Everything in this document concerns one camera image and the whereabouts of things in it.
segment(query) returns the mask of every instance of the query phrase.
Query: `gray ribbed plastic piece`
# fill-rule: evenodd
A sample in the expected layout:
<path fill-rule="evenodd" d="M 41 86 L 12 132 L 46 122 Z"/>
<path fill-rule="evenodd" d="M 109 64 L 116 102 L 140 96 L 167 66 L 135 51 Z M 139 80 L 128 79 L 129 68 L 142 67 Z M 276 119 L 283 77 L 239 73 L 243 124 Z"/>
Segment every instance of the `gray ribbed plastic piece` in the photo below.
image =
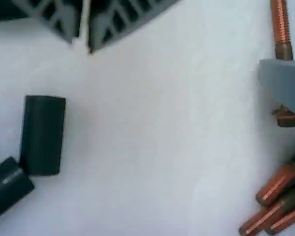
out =
<path fill-rule="evenodd" d="M 35 17 L 69 43 L 80 27 L 81 13 L 64 0 L 12 0 L 23 12 Z"/>
<path fill-rule="evenodd" d="M 295 113 L 295 61 L 261 60 L 258 75 L 274 100 Z"/>
<path fill-rule="evenodd" d="M 179 0 L 112 0 L 101 12 L 91 6 L 88 42 L 90 52 L 128 35 L 177 1 Z"/>

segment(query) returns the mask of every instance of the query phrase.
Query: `copper bolt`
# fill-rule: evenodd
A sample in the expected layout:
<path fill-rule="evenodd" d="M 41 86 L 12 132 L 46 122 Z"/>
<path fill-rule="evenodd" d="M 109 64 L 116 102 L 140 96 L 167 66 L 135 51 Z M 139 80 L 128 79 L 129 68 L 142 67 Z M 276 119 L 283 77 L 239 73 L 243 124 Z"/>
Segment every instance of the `copper bolt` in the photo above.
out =
<path fill-rule="evenodd" d="M 275 41 L 275 55 L 279 60 L 293 60 L 290 25 L 286 0 L 270 0 Z M 273 114 L 281 127 L 295 127 L 295 113 L 282 105 Z"/>
<path fill-rule="evenodd" d="M 286 230 L 293 224 L 295 224 L 295 210 L 285 215 L 283 218 L 275 222 L 269 229 L 266 229 L 265 231 L 269 235 L 275 235 Z"/>
<path fill-rule="evenodd" d="M 268 206 L 295 181 L 295 163 L 284 165 L 256 195 L 258 203 Z"/>
<path fill-rule="evenodd" d="M 276 58 L 293 60 L 286 0 L 271 0 Z"/>

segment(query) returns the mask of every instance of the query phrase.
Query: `white surface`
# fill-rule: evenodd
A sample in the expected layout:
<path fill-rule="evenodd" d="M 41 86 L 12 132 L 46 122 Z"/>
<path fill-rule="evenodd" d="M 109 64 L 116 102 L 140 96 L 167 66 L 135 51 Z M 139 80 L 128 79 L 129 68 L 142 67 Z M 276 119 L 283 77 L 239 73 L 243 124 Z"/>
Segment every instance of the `white surface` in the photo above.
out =
<path fill-rule="evenodd" d="M 68 98 L 61 174 L 33 179 L 0 236 L 237 235 L 295 152 L 256 78 L 272 40 L 266 0 L 183 0 L 91 57 L 85 37 L 0 24 L 0 161 L 19 154 L 25 94 Z"/>

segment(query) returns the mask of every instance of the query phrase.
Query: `copper rod tip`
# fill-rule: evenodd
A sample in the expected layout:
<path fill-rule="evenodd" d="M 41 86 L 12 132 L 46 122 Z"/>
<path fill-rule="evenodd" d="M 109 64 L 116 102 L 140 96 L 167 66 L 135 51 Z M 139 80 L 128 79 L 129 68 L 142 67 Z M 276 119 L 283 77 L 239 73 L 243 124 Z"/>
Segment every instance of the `copper rod tip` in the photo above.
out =
<path fill-rule="evenodd" d="M 259 190 L 256 200 L 263 206 L 271 205 L 294 180 L 295 164 L 284 165 Z"/>
<path fill-rule="evenodd" d="M 269 235 L 275 235 L 286 230 L 293 224 L 295 224 L 295 210 L 285 215 L 283 218 L 275 222 L 270 228 L 266 229 L 265 231 Z"/>
<path fill-rule="evenodd" d="M 255 236 L 262 230 L 269 228 L 284 215 L 284 201 L 279 201 L 269 210 L 262 208 L 255 216 L 246 221 L 239 229 L 241 236 Z"/>

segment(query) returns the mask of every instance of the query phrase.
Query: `black rubber tube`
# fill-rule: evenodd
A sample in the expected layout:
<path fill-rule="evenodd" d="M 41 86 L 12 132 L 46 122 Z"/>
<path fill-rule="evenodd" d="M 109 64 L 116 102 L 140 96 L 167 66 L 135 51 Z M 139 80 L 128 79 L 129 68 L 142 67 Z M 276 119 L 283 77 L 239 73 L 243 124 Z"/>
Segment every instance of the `black rubber tube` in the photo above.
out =
<path fill-rule="evenodd" d="M 0 164 L 0 215 L 34 189 L 18 163 L 9 157 Z"/>
<path fill-rule="evenodd" d="M 20 164 L 28 175 L 60 172 L 65 99 L 26 96 Z"/>

